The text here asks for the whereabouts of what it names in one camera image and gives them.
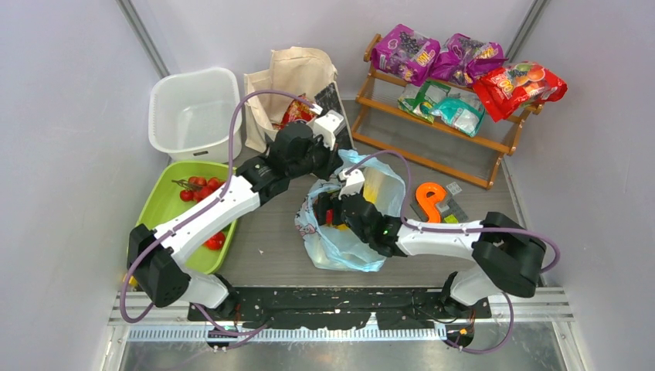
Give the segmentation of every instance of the gray floor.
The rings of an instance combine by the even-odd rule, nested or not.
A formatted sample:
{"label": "gray floor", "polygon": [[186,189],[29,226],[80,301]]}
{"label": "gray floor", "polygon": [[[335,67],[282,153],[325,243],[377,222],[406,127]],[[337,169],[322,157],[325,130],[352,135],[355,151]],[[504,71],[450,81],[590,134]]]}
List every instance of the gray floor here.
{"label": "gray floor", "polygon": [[[347,116],[355,121],[358,105],[345,101]],[[429,153],[443,153],[443,148],[459,148],[461,156],[450,156],[454,166],[476,167],[483,172],[487,163],[470,161],[467,154],[480,156],[478,148],[468,150],[470,143],[453,142],[451,137],[438,135],[434,130],[386,114],[372,115],[362,130],[370,130],[371,136],[387,135],[394,145],[401,148]],[[362,154],[376,151],[355,142]],[[244,148],[236,164],[256,155],[255,151]],[[406,178],[406,171],[399,159],[383,157],[394,171]],[[455,179],[428,168],[410,163],[412,188],[423,182],[437,182],[447,185]],[[448,274],[467,269],[470,263],[448,257],[393,257],[385,262],[376,273],[326,271],[317,269],[311,263],[303,246],[303,241],[294,226],[294,215],[300,208],[311,185],[316,181],[311,176],[296,179],[288,191],[250,213],[239,221],[239,227],[228,256],[219,270],[234,285],[306,285],[306,286],[440,286]],[[465,182],[457,181],[463,191],[456,196],[457,202],[472,220],[483,219],[488,211],[498,211],[516,219],[516,213],[502,171],[499,172],[492,190],[486,191]]]}

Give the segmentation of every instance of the white wall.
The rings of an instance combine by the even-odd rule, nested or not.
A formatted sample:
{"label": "white wall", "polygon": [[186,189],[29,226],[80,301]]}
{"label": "white wall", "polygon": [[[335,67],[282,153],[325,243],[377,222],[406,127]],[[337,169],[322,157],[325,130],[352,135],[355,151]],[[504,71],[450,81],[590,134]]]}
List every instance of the white wall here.
{"label": "white wall", "polygon": [[270,50],[324,50],[339,71],[339,90],[355,97],[364,82],[364,50],[398,23],[440,42],[455,32],[509,47],[531,2],[525,0],[134,0],[173,73],[209,66],[243,73],[268,68]]}
{"label": "white wall", "polygon": [[166,162],[158,78],[113,1],[0,9],[0,369],[88,371]]}
{"label": "white wall", "polygon": [[551,2],[521,58],[568,93],[511,158],[534,227],[562,246],[562,284],[593,369],[652,369],[655,3]]}

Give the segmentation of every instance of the snack bag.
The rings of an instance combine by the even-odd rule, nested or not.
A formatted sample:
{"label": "snack bag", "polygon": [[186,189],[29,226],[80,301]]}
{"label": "snack bag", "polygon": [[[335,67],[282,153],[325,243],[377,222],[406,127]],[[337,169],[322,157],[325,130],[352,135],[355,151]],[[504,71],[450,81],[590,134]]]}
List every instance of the snack bag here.
{"label": "snack bag", "polygon": [[[306,94],[299,95],[298,97],[307,100]],[[282,121],[280,122],[280,124],[273,124],[273,127],[276,128],[277,130],[281,130],[285,126],[287,126],[287,124],[294,121],[304,121],[306,124],[307,122],[311,121],[315,116],[316,114],[310,111],[309,107],[306,104],[302,104],[301,102],[294,99],[289,104],[287,111],[284,112],[284,116],[282,116]]]}
{"label": "snack bag", "polygon": [[505,60],[500,44],[483,43],[456,33],[442,46],[430,77],[470,87],[485,73],[502,66]]}
{"label": "snack bag", "polygon": [[566,82],[535,62],[497,68],[473,84],[473,90],[494,121],[512,115],[521,105],[555,102],[564,97]]}
{"label": "snack bag", "polygon": [[444,124],[470,137],[477,134],[485,114],[477,95],[436,81],[427,81],[420,89],[407,85],[399,108],[430,123],[441,117]]}
{"label": "snack bag", "polygon": [[438,41],[397,25],[373,48],[371,61],[376,69],[420,87],[438,51]]}

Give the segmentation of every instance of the clear plastic bag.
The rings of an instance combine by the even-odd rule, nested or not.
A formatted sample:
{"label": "clear plastic bag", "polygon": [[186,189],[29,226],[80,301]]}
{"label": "clear plastic bag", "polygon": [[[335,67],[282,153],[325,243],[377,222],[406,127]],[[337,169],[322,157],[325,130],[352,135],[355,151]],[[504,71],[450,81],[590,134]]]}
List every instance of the clear plastic bag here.
{"label": "clear plastic bag", "polygon": [[[343,159],[344,166],[336,173],[345,167],[353,166],[365,157],[353,150],[340,150],[339,156]],[[405,197],[405,182],[402,178],[377,158],[368,160],[362,168],[366,178],[364,197],[381,213],[399,216],[402,199]],[[375,252],[368,244],[362,243],[352,231],[332,226],[318,226],[313,209],[314,200],[322,192],[336,191],[340,188],[336,176],[328,182],[316,181],[296,214],[294,222],[303,237],[307,254],[314,266],[322,269],[379,271],[385,263],[385,257]]]}

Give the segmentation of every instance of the wooden shelf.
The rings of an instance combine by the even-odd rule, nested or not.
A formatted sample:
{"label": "wooden shelf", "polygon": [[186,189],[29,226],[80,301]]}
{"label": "wooden shelf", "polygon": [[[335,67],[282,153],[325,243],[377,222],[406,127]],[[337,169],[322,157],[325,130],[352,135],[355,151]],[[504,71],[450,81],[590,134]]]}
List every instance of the wooden shelf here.
{"label": "wooden shelf", "polygon": [[[373,37],[373,40],[368,44],[368,47],[366,51],[364,52],[364,61],[365,62],[370,62],[371,60],[371,52],[373,48],[375,47],[375,44],[377,44],[382,37],[377,34]],[[489,138],[483,138],[483,137],[469,137],[468,135],[464,134],[461,131],[458,131],[455,128],[452,128],[446,124],[444,124],[442,121],[435,121],[434,123],[430,123],[428,121],[425,121],[421,119],[420,117],[416,117],[414,115],[408,114],[407,112],[401,110],[397,106],[391,105],[389,103],[382,102],[380,100],[376,100],[373,97],[372,91],[373,87],[375,85],[375,81],[380,80],[380,81],[385,81],[387,83],[392,83],[394,85],[398,85],[400,87],[405,87],[407,85],[407,82],[389,75],[387,73],[383,73],[380,71],[377,71],[372,63],[371,66],[368,68],[368,75],[366,77],[366,80],[364,81],[364,84],[361,86],[361,89],[359,93],[357,94],[356,101],[362,105],[360,113],[355,120],[355,123],[353,124],[352,127],[352,137],[356,141],[360,141],[363,143],[366,143],[368,145],[371,145],[376,148],[380,149],[393,149],[398,151],[401,155],[405,156],[408,160],[412,162],[419,163],[421,165],[427,166],[429,168],[433,168],[439,172],[446,173],[448,175],[451,175],[455,178],[462,179],[464,181],[470,182],[476,186],[483,187],[485,189],[490,189],[494,185],[494,180],[496,179],[496,174],[498,173],[498,167],[501,164],[501,159],[505,155],[513,155],[514,151],[516,151],[516,147],[518,145],[519,138],[521,136],[521,131],[523,129],[523,126],[525,124],[525,121],[527,118],[530,116],[530,114],[539,114],[541,113],[541,109],[543,108],[543,104],[539,105],[532,105],[532,106],[527,106],[523,109],[523,111],[517,116],[517,115],[511,115],[510,117],[507,118],[507,121],[512,122],[514,125],[511,125],[511,129],[505,135],[505,138],[503,141],[493,141]],[[450,85],[451,87],[457,87],[459,89],[464,89],[470,92],[473,92],[472,89],[467,88],[467,87],[460,87],[448,82],[440,81],[440,83],[444,83],[446,85]],[[383,111],[388,114],[392,114],[396,117],[399,117],[401,119],[410,121],[412,123],[416,124],[421,124],[425,125],[427,127],[436,129],[438,131],[441,131],[446,134],[450,134],[454,137],[463,139],[464,141],[469,141],[472,143],[475,143],[476,145],[481,145],[483,147],[489,148],[491,150],[494,150],[497,152],[497,157],[496,161],[493,165],[493,168],[490,170],[489,174],[490,177],[489,179],[481,179],[475,175],[471,175],[465,172],[462,172],[460,170],[457,170],[455,168],[452,168],[450,166],[446,166],[444,164],[440,164],[438,162],[435,162],[433,160],[430,160],[428,158],[424,158],[419,155],[415,155],[410,151],[406,151],[402,148],[397,148],[392,145],[388,145],[386,143],[383,143],[381,141],[377,141],[374,138],[370,138],[366,135],[363,135],[361,133],[358,133],[357,130],[359,127],[362,125],[364,118],[368,114],[371,108],[374,108],[379,111]]]}
{"label": "wooden shelf", "polygon": [[393,106],[390,106],[388,104],[378,102],[376,100],[368,99],[368,98],[365,98],[365,97],[358,97],[356,99],[356,101],[357,101],[357,103],[364,104],[365,106],[369,106],[371,108],[375,108],[377,110],[384,111],[384,112],[386,112],[388,114],[393,114],[393,115],[398,116],[400,118],[404,118],[406,120],[416,122],[417,124],[429,126],[429,127],[434,128],[436,130],[443,131],[444,133],[456,136],[458,138],[462,138],[462,139],[464,139],[466,141],[472,141],[473,143],[482,145],[484,147],[487,147],[487,148],[490,148],[490,149],[493,149],[493,150],[496,150],[496,151],[499,151],[499,152],[503,152],[504,154],[509,154],[510,151],[511,151],[511,147],[509,147],[507,145],[503,145],[501,143],[497,143],[495,141],[492,141],[492,140],[486,139],[486,138],[479,138],[479,137],[473,137],[472,138],[472,137],[469,137],[468,135],[464,134],[463,132],[461,132],[461,131],[459,131],[457,129],[454,129],[454,128],[444,124],[443,122],[435,121],[434,124],[432,124],[432,123],[430,123],[428,121],[422,120],[419,117],[408,114],[407,112],[401,110],[400,108],[393,107]]}

